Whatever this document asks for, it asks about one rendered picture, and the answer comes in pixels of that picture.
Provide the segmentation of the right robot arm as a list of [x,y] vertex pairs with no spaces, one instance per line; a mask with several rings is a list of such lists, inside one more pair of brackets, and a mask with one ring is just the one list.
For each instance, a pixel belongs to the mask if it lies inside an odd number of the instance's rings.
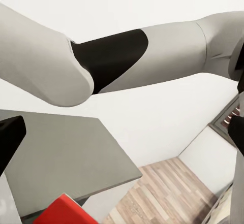
[[198,73],[239,81],[243,71],[244,10],[77,44],[0,3],[0,79],[53,106]]

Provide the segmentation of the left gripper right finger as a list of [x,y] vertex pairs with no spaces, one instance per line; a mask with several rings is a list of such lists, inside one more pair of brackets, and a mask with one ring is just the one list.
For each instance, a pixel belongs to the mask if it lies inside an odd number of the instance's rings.
[[244,117],[232,115],[228,134],[244,157]]

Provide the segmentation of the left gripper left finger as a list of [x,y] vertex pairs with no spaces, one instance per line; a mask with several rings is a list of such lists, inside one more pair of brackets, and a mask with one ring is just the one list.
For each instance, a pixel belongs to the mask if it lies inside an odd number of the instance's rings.
[[26,135],[21,115],[0,120],[0,176]]

